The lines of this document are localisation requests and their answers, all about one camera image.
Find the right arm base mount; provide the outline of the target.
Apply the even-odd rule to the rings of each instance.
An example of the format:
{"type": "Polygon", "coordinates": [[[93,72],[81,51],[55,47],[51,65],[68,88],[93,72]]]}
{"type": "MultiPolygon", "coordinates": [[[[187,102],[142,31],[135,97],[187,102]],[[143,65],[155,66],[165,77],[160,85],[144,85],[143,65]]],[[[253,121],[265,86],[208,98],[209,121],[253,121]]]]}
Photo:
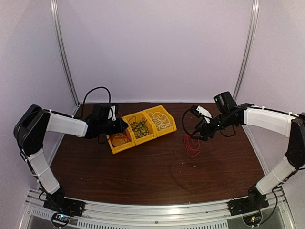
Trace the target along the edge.
{"type": "Polygon", "coordinates": [[[263,222],[262,209],[269,207],[266,199],[253,203],[249,197],[231,199],[228,203],[231,216],[241,215],[244,224],[248,227],[257,227],[263,222]]]}

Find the yellow three-compartment bin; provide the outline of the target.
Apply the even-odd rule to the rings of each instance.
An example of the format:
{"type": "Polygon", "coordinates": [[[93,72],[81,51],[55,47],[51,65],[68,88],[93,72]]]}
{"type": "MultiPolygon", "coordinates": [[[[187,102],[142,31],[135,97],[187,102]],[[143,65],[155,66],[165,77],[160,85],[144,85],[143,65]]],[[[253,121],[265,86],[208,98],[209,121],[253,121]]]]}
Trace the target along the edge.
{"type": "Polygon", "coordinates": [[[113,154],[177,130],[173,116],[162,105],[125,115],[122,119],[129,127],[123,133],[107,136],[113,154]]]}

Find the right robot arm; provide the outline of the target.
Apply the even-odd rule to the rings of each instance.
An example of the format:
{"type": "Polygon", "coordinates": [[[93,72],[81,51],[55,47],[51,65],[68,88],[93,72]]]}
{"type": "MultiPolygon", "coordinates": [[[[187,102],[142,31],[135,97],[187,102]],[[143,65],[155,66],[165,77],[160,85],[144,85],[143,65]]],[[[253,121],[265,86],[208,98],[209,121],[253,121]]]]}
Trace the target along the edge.
{"type": "Polygon", "coordinates": [[[251,103],[237,104],[229,91],[216,95],[214,102],[218,115],[211,115],[200,105],[191,107],[190,112],[202,118],[189,134],[191,138],[208,141],[217,132],[243,125],[262,129],[286,140],[286,150],[279,162],[248,191],[244,206],[253,211],[262,204],[267,193],[305,168],[305,114],[278,111],[251,103]]]}

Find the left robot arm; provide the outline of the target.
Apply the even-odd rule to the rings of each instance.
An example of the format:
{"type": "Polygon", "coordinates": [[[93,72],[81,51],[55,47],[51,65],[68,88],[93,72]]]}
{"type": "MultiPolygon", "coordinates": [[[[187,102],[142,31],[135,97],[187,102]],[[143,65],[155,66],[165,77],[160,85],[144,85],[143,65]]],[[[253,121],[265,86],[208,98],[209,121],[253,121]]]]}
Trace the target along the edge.
{"type": "Polygon", "coordinates": [[[101,135],[112,136],[123,133],[129,125],[117,117],[116,104],[97,104],[86,118],[43,109],[33,104],[24,113],[13,129],[20,155],[29,165],[58,212],[64,212],[69,204],[59,181],[55,178],[43,150],[45,135],[57,133],[84,139],[98,139],[101,135]]]}

